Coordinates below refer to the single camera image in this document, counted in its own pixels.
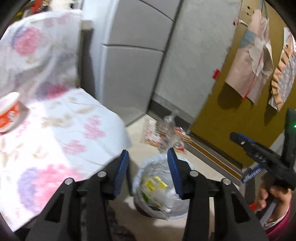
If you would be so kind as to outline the clear yellow plastic bag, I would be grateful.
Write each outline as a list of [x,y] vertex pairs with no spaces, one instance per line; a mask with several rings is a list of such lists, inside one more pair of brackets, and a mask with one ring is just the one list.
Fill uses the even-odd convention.
[[140,192],[146,204],[153,210],[170,213],[178,199],[174,188],[170,188],[159,176],[145,178]]

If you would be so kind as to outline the orange white instant noodle cup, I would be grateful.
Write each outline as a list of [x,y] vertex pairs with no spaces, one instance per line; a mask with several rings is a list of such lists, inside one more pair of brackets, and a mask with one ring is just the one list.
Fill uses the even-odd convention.
[[17,121],[20,114],[19,98],[20,94],[18,92],[10,92],[1,97],[1,133],[8,131]]

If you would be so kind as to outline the plastic bags trash pile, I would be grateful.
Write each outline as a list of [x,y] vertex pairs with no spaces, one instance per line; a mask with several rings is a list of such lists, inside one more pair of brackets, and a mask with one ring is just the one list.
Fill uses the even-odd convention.
[[176,117],[179,111],[174,110],[160,121],[146,119],[144,126],[144,142],[157,147],[160,153],[166,153],[169,148],[184,152],[186,144],[192,144],[190,136],[180,127],[176,126]]

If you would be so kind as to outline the trash bin with clear liner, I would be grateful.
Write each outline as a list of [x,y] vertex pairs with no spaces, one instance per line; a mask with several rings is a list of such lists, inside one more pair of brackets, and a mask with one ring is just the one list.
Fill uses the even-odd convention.
[[155,155],[139,167],[132,195],[136,207],[152,218],[184,218],[189,210],[189,200],[182,200],[175,191],[166,154]]

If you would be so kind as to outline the blue white package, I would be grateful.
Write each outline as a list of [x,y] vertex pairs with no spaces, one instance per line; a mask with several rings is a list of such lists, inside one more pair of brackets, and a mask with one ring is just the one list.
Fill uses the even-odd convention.
[[241,183],[247,183],[251,179],[253,179],[255,176],[257,176],[259,173],[261,173],[264,170],[264,167],[260,164],[253,163],[251,166],[246,168],[241,176]]

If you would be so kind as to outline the floral cloth cover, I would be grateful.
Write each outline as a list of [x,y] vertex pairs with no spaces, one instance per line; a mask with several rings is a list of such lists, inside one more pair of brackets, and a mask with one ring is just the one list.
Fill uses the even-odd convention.
[[20,117],[1,133],[1,215],[12,231],[66,178],[89,178],[131,145],[120,117],[76,85],[81,21],[78,9],[48,11],[1,38],[1,95],[20,95]]

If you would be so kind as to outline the mustard yellow door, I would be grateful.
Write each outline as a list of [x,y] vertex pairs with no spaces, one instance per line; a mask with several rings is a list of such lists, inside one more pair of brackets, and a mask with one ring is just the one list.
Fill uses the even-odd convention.
[[281,60],[285,22],[267,1],[243,1],[232,46],[212,93],[192,126],[193,135],[235,166],[252,163],[229,138],[242,133],[270,147],[283,131],[288,108],[295,107],[292,89],[281,105],[273,75]]

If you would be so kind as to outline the patterned hanging cloth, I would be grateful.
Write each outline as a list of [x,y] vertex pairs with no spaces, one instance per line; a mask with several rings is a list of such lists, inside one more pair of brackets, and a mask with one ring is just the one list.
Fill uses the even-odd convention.
[[295,81],[295,38],[288,27],[283,28],[283,49],[271,80],[269,105],[278,112],[283,108]]

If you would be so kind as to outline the pink cloth hanging bag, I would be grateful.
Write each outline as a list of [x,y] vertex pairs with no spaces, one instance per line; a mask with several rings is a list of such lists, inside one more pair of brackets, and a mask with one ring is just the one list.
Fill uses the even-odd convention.
[[264,86],[273,73],[273,54],[269,19],[255,10],[244,32],[233,63],[225,79],[239,95],[257,104]]

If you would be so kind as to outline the grey refrigerator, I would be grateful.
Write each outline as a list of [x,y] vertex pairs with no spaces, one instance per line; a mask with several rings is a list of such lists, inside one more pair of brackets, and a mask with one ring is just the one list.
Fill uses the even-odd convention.
[[81,87],[126,125],[143,116],[180,1],[84,1]]

